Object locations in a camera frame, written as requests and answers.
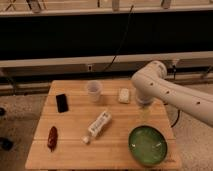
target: phone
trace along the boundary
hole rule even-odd
[[[68,104],[67,104],[67,98],[65,94],[59,94],[56,96],[56,102],[58,107],[58,112],[66,112],[68,111]]]

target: wooden table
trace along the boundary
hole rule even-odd
[[[131,130],[146,124],[157,128],[166,138],[168,154],[154,169],[179,169],[181,160],[175,138],[161,101],[155,100],[146,119],[134,100],[131,81],[127,79],[101,80],[103,91],[98,103],[89,101],[84,86],[87,81],[53,81],[41,118],[35,132],[26,162],[27,169],[143,169],[128,149]],[[117,101],[118,89],[131,90],[130,104]],[[57,112],[55,96],[65,93],[69,111]],[[87,127],[104,110],[112,115],[112,122],[97,140],[85,145],[81,138]],[[58,129],[59,140],[55,151],[50,152],[47,138],[52,126]]]

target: gray floor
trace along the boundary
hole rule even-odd
[[[213,94],[213,84],[190,87]],[[0,97],[0,106],[7,110],[0,118],[0,136],[15,142],[9,152],[0,149],[1,171],[25,171],[24,164],[45,98],[45,94]],[[166,106],[166,109],[173,122],[177,109],[172,106]],[[181,113],[173,130],[183,162],[182,170],[213,170],[212,128]]]

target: white paper cup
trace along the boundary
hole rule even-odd
[[[85,88],[92,102],[99,101],[102,91],[102,84],[100,81],[97,80],[88,81]]]

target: green bowl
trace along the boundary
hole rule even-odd
[[[150,126],[139,126],[129,135],[129,149],[142,165],[154,166],[161,163],[167,154],[164,136]]]

